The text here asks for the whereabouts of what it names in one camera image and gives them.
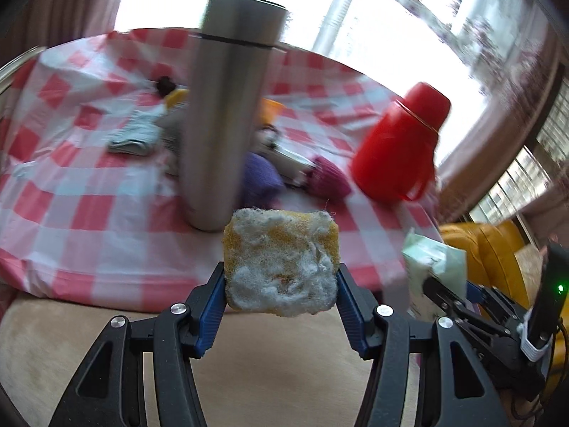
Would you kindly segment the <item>orange felt cloth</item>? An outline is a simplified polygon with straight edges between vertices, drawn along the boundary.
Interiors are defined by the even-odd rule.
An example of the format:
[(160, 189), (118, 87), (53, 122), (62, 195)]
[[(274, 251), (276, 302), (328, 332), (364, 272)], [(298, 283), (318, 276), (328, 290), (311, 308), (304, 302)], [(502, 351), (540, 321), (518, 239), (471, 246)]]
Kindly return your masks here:
[(281, 102), (268, 97), (263, 98), (260, 108), (260, 124), (262, 126), (273, 125), (285, 108), (286, 106)]

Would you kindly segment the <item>white green tissue pack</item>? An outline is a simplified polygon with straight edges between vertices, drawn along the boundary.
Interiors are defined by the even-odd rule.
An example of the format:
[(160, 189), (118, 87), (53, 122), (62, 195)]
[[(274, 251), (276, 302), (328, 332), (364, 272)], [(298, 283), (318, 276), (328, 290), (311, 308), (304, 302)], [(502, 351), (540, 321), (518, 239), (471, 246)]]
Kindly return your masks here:
[(433, 276), (461, 299), (467, 298), (467, 253), (410, 230), (401, 250), (408, 277), (410, 310), (415, 318), (432, 322), (442, 315), (422, 291), (424, 281)]

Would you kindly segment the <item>yellow white scrub sponge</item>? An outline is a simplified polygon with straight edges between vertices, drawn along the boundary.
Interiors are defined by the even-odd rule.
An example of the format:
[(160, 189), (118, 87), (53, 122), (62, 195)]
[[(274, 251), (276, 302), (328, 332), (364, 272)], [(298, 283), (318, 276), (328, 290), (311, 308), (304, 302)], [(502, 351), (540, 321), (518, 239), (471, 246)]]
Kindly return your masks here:
[(295, 317), (336, 303), (339, 226), (326, 211), (239, 209), (224, 229), (223, 251), (233, 310)]

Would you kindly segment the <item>orange round sponge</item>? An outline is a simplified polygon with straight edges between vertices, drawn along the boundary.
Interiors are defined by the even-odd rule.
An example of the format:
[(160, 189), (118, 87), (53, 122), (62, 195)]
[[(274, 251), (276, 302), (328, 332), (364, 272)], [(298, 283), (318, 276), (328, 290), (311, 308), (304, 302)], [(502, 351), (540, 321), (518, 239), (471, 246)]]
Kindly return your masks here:
[(178, 89), (171, 91), (169, 93), (169, 95), (167, 95), (164, 98), (166, 108), (168, 110), (170, 110), (170, 109), (174, 108), (176, 105), (179, 105), (179, 104), (185, 102), (188, 94), (189, 94), (189, 91), (187, 89), (183, 89), (183, 88), (178, 88)]

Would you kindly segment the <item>red plastic thermos jug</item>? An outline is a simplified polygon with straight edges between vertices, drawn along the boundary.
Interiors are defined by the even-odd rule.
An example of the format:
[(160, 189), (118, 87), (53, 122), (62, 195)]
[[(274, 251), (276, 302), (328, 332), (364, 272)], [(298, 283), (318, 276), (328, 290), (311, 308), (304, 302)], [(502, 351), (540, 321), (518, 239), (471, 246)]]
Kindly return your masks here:
[(389, 205), (420, 199), (435, 178), (435, 149), (450, 107), (445, 95), (424, 82), (392, 101), (350, 164), (363, 194)]

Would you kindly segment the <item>grey white sock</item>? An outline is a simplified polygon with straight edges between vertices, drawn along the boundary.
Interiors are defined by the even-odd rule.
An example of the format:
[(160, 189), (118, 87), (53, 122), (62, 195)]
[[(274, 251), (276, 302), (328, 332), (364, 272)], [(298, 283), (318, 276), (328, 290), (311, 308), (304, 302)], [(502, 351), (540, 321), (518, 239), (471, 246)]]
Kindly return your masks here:
[(109, 137), (107, 150), (140, 157), (152, 155), (161, 138), (161, 127), (157, 124), (160, 117), (158, 113), (135, 110), (124, 126)]

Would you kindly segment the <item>beige drawstring pouch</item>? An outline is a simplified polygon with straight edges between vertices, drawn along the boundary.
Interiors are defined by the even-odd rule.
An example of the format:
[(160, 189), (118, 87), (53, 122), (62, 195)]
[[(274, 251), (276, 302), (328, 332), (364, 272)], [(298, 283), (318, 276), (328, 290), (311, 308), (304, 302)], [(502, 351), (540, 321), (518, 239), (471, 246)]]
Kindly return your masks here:
[(255, 132), (252, 151), (269, 161), (289, 186), (306, 187), (315, 169), (312, 160), (281, 144), (281, 133), (272, 125)]

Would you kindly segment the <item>yellow leather sofa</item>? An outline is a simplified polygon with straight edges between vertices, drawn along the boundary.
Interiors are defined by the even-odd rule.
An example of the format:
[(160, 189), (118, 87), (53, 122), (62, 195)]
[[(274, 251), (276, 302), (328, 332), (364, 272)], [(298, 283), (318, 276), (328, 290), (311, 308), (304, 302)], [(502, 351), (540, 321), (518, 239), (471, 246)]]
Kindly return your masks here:
[[(537, 293), (531, 298), (527, 292), (526, 282), (516, 257), (516, 254), (527, 245), (514, 222), (508, 220), (497, 226), (477, 223), (447, 224), (440, 227), (440, 233), (447, 245), (467, 253), (468, 281), (488, 288), (496, 287), (524, 307), (527, 312), (531, 310)], [(541, 267), (538, 274), (540, 281), (545, 258), (546, 256), (538, 257), (538, 265)], [(568, 306), (564, 303), (553, 340), (547, 349), (551, 351), (548, 370), (551, 363), (560, 362), (555, 342), (559, 333), (566, 332), (562, 318), (567, 314)], [(547, 379), (493, 381), (499, 390), (510, 390), (515, 395), (531, 401), (546, 389)]]

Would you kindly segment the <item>purple knitted cup sleeve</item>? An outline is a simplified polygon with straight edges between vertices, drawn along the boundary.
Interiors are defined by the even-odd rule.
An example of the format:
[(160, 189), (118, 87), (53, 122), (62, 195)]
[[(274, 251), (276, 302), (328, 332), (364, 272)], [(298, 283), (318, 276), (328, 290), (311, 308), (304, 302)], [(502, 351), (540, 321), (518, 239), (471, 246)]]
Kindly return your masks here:
[(248, 152), (245, 160), (241, 205), (266, 208), (285, 190), (275, 167), (264, 157)]

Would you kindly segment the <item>red white checkered tablecloth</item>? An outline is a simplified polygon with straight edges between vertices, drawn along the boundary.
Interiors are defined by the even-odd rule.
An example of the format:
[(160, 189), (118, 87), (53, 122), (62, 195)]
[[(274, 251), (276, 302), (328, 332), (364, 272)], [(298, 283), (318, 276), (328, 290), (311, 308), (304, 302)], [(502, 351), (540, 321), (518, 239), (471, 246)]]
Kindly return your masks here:
[[(106, 151), (134, 112), (161, 113), (152, 80), (181, 85), (196, 51), (189, 29), (136, 29), (47, 49), (15, 75), (1, 108), (1, 283), (36, 297), (155, 312), (185, 299), (222, 259), (220, 234), (185, 223), (166, 152)], [(283, 146), (348, 175), (352, 154), (393, 95), (346, 65), (288, 46), (270, 95)], [(410, 230), (442, 241), (420, 202), (375, 204), (350, 181), (345, 201), (287, 189), (276, 208), (328, 210), (357, 283), (405, 310), (401, 249)]]

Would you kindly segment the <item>pink curtain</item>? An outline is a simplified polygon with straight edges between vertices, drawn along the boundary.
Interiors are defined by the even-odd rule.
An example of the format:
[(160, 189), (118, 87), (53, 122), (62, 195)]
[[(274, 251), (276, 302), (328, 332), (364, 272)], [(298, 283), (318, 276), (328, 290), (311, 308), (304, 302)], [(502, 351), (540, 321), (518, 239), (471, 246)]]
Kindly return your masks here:
[(113, 30), (121, 0), (27, 0), (1, 29), (1, 63), (35, 46), (51, 47)]

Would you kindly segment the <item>silver steel thermos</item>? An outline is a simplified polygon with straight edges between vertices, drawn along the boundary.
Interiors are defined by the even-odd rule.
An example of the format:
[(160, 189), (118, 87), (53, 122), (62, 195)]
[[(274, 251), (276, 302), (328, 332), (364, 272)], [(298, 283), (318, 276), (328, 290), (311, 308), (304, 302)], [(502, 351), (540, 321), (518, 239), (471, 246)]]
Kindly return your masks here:
[(208, 0), (179, 145), (184, 214), (197, 230), (222, 230), (238, 203), (286, 16), (284, 6), (267, 0)]

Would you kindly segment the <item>magenta knitted cup sleeve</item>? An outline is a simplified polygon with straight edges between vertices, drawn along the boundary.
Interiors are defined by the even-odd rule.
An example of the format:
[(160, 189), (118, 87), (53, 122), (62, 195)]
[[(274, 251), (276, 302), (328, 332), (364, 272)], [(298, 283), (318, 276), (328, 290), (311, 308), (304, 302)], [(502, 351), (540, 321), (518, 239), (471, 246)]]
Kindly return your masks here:
[(313, 159), (306, 188), (313, 197), (331, 201), (343, 200), (351, 194), (350, 184), (342, 170), (322, 156)]

